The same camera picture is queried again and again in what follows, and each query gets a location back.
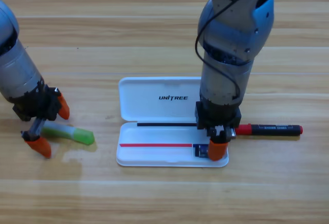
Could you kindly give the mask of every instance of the wood grain surface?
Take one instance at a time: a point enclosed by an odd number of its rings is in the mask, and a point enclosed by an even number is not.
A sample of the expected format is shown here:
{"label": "wood grain surface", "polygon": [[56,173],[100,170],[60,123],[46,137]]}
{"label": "wood grain surface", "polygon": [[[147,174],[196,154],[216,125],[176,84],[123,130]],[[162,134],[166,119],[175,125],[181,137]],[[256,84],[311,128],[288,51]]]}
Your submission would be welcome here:
{"label": "wood grain surface", "polygon": [[0,97],[0,223],[329,223],[329,0],[276,0],[243,123],[290,123],[300,139],[243,137],[222,169],[116,162],[118,81],[200,76],[193,43],[207,0],[3,0],[46,83],[64,93],[91,146],[49,139],[43,159]]}

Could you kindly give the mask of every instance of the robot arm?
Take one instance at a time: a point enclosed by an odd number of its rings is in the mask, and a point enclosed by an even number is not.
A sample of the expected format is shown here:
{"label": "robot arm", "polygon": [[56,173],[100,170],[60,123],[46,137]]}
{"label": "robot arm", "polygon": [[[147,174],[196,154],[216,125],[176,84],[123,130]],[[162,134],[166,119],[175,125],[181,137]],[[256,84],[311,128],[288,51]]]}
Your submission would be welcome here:
{"label": "robot arm", "polygon": [[14,104],[23,121],[36,117],[29,131],[22,132],[26,143],[49,158],[49,143],[40,137],[45,121],[57,114],[68,119],[69,108],[57,88],[50,88],[18,39],[19,25],[13,12],[0,1],[0,92]]}
{"label": "robot arm", "polygon": [[[235,138],[254,58],[273,26],[273,7],[274,0],[209,0],[201,13],[197,40],[205,54],[198,54],[204,65],[195,116],[197,128],[210,136],[212,160],[221,159],[223,145]],[[224,128],[219,135],[216,126]]]}

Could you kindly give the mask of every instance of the case lid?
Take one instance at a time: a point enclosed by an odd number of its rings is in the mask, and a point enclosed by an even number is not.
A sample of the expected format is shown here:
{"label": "case lid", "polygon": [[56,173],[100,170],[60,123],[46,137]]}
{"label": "case lid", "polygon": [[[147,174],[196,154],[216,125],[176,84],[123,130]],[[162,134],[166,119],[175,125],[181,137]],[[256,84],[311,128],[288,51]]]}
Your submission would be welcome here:
{"label": "case lid", "polygon": [[119,82],[121,116],[138,122],[195,122],[200,77],[124,78]]}

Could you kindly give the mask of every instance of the black line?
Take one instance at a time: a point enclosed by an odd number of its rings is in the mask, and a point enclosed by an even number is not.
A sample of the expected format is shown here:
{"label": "black line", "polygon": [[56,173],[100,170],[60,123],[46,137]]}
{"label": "black line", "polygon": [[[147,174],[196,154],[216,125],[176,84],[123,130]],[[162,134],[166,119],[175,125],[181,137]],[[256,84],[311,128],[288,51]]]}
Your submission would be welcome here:
{"label": "black line", "polygon": [[137,126],[196,126],[196,123],[137,123]]}

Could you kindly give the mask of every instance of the green object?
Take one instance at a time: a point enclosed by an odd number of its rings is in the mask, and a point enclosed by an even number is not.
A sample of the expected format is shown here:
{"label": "green object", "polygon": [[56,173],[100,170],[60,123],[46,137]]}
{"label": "green object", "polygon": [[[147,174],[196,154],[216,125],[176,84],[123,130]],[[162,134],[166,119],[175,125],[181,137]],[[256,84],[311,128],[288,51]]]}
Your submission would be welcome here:
{"label": "green object", "polygon": [[46,121],[41,132],[45,135],[67,138],[86,145],[91,145],[95,141],[94,133],[89,130],[57,124],[52,121]]}
{"label": "green object", "polygon": [[43,127],[42,133],[48,136],[72,139],[71,134],[62,130],[56,130],[49,127]]}
{"label": "green object", "polygon": [[95,141],[94,133],[89,130],[76,128],[73,132],[73,140],[91,145]]}

